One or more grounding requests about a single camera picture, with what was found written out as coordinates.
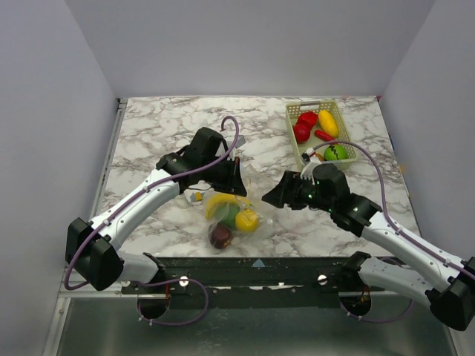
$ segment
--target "yellow fruit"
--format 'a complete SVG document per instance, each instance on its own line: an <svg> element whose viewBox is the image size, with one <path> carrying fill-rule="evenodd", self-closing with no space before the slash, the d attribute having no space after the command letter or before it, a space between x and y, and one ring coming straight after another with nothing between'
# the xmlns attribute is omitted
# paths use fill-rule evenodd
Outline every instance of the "yellow fruit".
<svg viewBox="0 0 475 356"><path fill-rule="evenodd" d="M250 209L244 209L236 215L236 228L239 231L253 232L259 226L259 216Z"/></svg>
<svg viewBox="0 0 475 356"><path fill-rule="evenodd" d="M320 110L318 113L318 123L326 134L336 139L338 137L338 126L331 113L326 110Z"/></svg>
<svg viewBox="0 0 475 356"><path fill-rule="evenodd" d="M217 193L213 195L211 198L209 198L209 200L206 202L205 218L211 219L214 216L216 209L218 209L223 204L239 205L240 202L246 205L251 204L249 199L244 198L244 197L236 197L235 195L231 195L231 194Z"/></svg>

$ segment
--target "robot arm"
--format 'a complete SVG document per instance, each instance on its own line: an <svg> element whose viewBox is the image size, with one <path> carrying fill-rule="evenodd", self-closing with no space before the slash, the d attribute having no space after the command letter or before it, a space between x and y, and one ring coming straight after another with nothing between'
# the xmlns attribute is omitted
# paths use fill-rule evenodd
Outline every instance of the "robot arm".
<svg viewBox="0 0 475 356"><path fill-rule="evenodd" d="M301 172L286 171L278 185L263 196L276 208L288 205L328 211L333 222L357 237L387 249L413 270L392 266L369 254L350 258L354 278L407 296L430 307L453 329L465 330L475 314L475 258L468 262L430 244L390 220L380 206L350 193L345 175L333 164L311 162Z"/></svg>
<svg viewBox="0 0 475 356"><path fill-rule="evenodd" d="M239 158L228 159L224 155L218 159L217 154L223 149L227 153L231 150L222 135L201 128L190 145L162 157L145 181L113 208L90 222L75 219L68 228L68 271L74 267L98 291L121 280L151 282L161 270L160 262L147 254L120 252L120 247L150 214L201 180L215 191L246 196Z"/></svg>

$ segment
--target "metal floor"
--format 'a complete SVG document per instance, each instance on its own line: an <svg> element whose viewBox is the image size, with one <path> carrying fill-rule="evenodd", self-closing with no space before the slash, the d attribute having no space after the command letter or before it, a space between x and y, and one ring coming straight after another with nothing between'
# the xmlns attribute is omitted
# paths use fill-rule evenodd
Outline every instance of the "metal floor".
<svg viewBox="0 0 475 356"><path fill-rule="evenodd" d="M134 298L72 299L58 355L456 355L448 329L419 306L383 325L352 320L340 309L297 308L214 309L185 327L139 323L135 306ZM390 317L406 306L395 295L373 298L368 317Z"/></svg>

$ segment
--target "green fruit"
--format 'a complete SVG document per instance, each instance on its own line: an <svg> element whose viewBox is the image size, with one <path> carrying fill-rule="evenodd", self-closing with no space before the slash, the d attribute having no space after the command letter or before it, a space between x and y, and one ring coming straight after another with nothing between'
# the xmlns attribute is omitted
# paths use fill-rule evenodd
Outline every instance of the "green fruit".
<svg viewBox="0 0 475 356"><path fill-rule="evenodd" d="M236 228L236 215L240 211L239 205L224 204L216 209L214 218L227 228Z"/></svg>
<svg viewBox="0 0 475 356"><path fill-rule="evenodd" d="M348 158L348 153L341 145L331 145L325 150L324 158L326 161L339 161Z"/></svg>

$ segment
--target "dark red fruit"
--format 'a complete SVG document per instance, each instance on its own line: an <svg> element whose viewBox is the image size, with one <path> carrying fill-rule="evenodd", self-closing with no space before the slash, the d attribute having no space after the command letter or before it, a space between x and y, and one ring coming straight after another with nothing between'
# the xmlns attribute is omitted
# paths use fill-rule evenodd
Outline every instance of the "dark red fruit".
<svg viewBox="0 0 475 356"><path fill-rule="evenodd" d="M211 233L209 233L209 242L215 248L219 248L220 250L226 248L232 240L232 232L223 224L216 224L216 226L210 226L212 229Z"/></svg>

